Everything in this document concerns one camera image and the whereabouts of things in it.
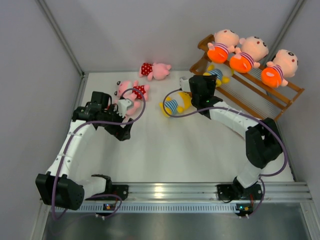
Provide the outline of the yellow doll blue striped front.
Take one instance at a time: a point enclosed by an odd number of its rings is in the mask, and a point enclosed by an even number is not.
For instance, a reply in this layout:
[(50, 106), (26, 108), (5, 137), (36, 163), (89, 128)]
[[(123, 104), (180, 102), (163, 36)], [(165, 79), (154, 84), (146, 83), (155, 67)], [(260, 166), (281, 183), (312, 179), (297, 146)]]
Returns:
[(234, 70), (225, 64), (210, 64), (203, 75), (216, 75), (216, 87), (220, 87), (230, 81), (230, 78), (234, 75)]

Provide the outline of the yellow doll blue striped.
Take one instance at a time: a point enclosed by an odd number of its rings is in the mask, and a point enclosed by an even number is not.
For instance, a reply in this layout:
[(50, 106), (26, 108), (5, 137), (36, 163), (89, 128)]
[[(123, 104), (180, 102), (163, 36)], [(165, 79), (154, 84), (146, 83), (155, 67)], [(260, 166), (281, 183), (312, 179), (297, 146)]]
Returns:
[(203, 75), (216, 75), (216, 87), (220, 87), (230, 81), (230, 78), (234, 75), (234, 70), (225, 64), (210, 64)]
[(164, 99), (164, 102), (160, 102), (159, 107), (165, 117), (170, 117), (168, 114), (175, 116), (177, 114), (182, 114), (190, 108), (192, 105), (191, 100), (192, 98), (189, 93), (177, 91), (170, 96), (167, 96)]

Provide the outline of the pink pig doll front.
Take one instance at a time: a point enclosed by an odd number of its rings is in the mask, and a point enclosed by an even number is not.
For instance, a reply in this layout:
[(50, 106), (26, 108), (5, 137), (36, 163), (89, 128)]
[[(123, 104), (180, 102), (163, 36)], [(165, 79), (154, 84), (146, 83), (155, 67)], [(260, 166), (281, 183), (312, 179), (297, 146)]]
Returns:
[(130, 117), (132, 117), (136, 111), (139, 109), (139, 107), (141, 106), (141, 103), (139, 101), (134, 101), (133, 102), (133, 107), (131, 107), (129, 110), (126, 111), (126, 115), (124, 120), (128, 121)]

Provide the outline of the pink pig doll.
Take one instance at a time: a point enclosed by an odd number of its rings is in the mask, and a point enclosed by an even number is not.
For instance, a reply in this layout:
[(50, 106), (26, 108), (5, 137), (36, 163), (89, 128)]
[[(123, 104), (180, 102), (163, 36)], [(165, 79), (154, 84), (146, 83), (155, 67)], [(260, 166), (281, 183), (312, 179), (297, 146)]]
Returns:
[(126, 115), (124, 120), (128, 121), (130, 117), (132, 117), (136, 111), (139, 109), (139, 107), (141, 106), (141, 103), (139, 101), (134, 101), (133, 102), (133, 107), (131, 107), (129, 110), (126, 111)]
[(139, 69), (138, 76), (140, 78), (147, 77), (148, 81), (152, 79), (163, 80), (170, 74), (171, 69), (170, 64), (144, 62)]

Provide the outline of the large boy doll orange shorts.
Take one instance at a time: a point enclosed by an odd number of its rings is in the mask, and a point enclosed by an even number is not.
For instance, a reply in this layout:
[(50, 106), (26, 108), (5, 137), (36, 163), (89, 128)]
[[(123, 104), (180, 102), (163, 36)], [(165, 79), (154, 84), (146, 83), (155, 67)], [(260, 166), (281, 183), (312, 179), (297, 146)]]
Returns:
[(213, 36), (214, 42), (207, 43), (207, 56), (213, 63), (223, 64), (229, 54), (235, 51), (240, 37), (230, 29), (220, 30)]

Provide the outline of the boy doll orange shorts front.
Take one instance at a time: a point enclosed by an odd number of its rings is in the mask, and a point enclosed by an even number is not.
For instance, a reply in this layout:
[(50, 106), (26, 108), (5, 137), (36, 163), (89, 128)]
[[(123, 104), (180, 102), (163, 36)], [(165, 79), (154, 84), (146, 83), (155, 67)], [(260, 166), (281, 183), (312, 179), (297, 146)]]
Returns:
[(298, 58), (293, 52), (280, 49), (273, 60), (266, 63), (260, 79), (270, 88), (285, 87), (289, 83), (287, 79), (295, 75), (298, 63)]

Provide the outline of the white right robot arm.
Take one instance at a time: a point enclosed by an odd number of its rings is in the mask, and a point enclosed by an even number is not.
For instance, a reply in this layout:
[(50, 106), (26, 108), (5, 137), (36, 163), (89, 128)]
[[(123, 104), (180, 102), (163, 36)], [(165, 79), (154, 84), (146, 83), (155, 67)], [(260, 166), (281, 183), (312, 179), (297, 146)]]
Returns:
[(215, 96), (216, 80), (216, 75), (194, 75), (180, 79), (179, 84), (184, 92), (191, 93), (191, 104), (198, 113), (224, 124), (245, 141), (247, 162), (231, 184), (217, 186), (218, 199), (223, 202), (261, 200), (258, 179), (263, 169), (283, 153), (284, 144), (273, 119), (247, 115)]

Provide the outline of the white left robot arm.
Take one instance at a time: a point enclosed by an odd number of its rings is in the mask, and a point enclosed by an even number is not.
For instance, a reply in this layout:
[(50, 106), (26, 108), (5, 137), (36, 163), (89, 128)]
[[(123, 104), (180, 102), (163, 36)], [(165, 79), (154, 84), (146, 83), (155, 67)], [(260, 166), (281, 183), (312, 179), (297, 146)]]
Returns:
[(97, 161), (83, 160), (82, 156), (98, 128), (119, 141), (130, 139), (132, 125), (121, 126), (121, 123), (133, 107), (134, 102), (129, 98), (121, 97), (112, 103), (111, 95), (94, 91), (85, 106), (73, 111), (68, 134), (54, 162), (45, 174), (38, 174), (35, 179), (44, 204), (77, 210), (92, 196), (107, 200), (115, 193), (109, 176), (92, 173)]

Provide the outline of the brown wooden toy shelf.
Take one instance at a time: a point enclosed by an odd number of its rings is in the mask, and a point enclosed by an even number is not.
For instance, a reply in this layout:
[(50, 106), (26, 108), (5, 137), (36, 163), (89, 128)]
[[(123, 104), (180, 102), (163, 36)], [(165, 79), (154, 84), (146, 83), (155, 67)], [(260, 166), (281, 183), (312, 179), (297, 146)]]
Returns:
[[(200, 60), (190, 68), (191, 73), (203, 75), (210, 64), (218, 64), (212, 62), (207, 55), (207, 44), (209, 42), (213, 43), (214, 40), (214, 34), (210, 34), (198, 43), (197, 47), (203, 51), (203, 55)], [(234, 55), (235, 50), (229, 54), (228, 59), (222, 64), (230, 67), (229, 61)], [(262, 64), (261, 60), (259, 61), (260, 67), (252, 68), (248, 73), (234, 71), (230, 81), (227, 84), (222, 84), (217, 87), (217, 90), (253, 116), (262, 118), (270, 117), (277, 121), (298, 97), (300, 97), (304, 92), (304, 88), (290, 82), (290, 78), (287, 79), (287, 86), (271, 88), (263, 84), (261, 81), (261, 73), (267, 67), (267, 64)]]

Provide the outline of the pink pig doll facing up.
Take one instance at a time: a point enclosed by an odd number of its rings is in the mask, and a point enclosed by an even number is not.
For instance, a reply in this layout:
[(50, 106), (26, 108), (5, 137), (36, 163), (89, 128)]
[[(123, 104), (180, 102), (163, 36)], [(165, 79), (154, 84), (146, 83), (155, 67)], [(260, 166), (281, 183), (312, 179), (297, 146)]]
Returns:
[(114, 95), (120, 97), (123, 95), (125, 98), (130, 98), (132, 100), (142, 100), (143, 97), (147, 101), (149, 96), (148, 92), (150, 86), (148, 84), (139, 85), (139, 81), (118, 81), (116, 83), (117, 90), (114, 92)]

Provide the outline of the pink pig doll back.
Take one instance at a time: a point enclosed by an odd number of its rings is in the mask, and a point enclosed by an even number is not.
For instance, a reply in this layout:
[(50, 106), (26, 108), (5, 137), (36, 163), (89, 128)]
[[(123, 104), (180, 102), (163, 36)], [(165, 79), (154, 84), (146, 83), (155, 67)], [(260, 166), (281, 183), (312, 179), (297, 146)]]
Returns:
[(144, 62), (139, 69), (138, 76), (140, 78), (147, 77), (148, 81), (152, 79), (163, 80), (170, 74), (171, 69), (170, 64)]

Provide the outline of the aluminium mounting rail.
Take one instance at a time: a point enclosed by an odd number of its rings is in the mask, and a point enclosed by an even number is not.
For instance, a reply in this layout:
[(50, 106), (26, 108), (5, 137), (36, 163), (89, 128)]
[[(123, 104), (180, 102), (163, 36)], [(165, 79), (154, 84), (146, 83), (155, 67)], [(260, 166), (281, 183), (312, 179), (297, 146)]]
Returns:
[[(228, 183), (223, 182), (124, 182), (127, 185), (127, 201), (200, 201), (218, 202), (228, 197), (236, 200)], [(257, 183), (255, 195), (268, 202), (309, 202), (312, 195), (305, 182)]]

